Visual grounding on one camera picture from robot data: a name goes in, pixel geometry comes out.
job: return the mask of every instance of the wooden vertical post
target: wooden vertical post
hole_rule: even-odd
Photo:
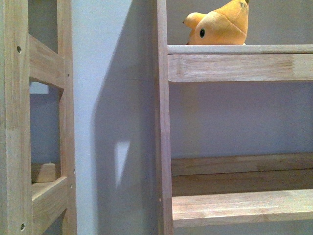
[[[166,0],[154,4],[158,234],[173,234]]]
[[[58,54],[65,60],[66,85],[60,97],[61,175],[68,179],[67,210],[63,234],[77,234],[74,156],[73,56],[71,0],[57,0]]]
[[[0,0],[0,234],[32,234],[27,0]]]

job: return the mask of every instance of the light patch on wall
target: light patch on wall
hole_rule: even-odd
[[[39,83],[39,82],[31,82],[29,84],[29,93],[30,94],[49,94],[49,86]]]
[[[120,141],[115,145],[115,182],[116,188],[121,184],[127,155],[131,146],[130,141]]]

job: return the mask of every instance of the wooden rung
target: wooden rung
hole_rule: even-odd
[[[173,196],[313,188],[313,170],[279,170],[172,177]]]
[[[67,178],[32,185],[33,235],[41,235],[67,208]]]
[[[313,45],[167,46],[168,54],[308,54]]]
[[[170,82],[313,80],[313,54],[168,55]]]
[[[313,189],[173,197],[174,227],[313,219]]]
[[[313,153],[172,159],[172,175],[313,169]]]
[[[56,163],[33,163],[31,165],[31,182],[53,182],[61,176],[61,165]]]
[[[30,80],[64,89],[64,59],[31,35],[29,43]]]

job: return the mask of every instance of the plush toy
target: plush toy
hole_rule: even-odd
[[[188,45],[242,45],[248,31],[249,0],[232,0],[208,14],[191,13]]]

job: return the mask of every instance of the wooden frame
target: wooden frame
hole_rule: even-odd
[[[312,153],[171,160],[168,90],[182,82],[313,81],[313,45],[168,46],[166,0],[155,2],[158,234],[313,219]]]
[[[0,0],[0,234],[4,235],[40,235],[60,215],[63,234],[77,234],[71,1],[57,0],[57,14],[58,54],[28,35],[28,1]],[[60,90],[61,167],[31,167],[30,80]]]

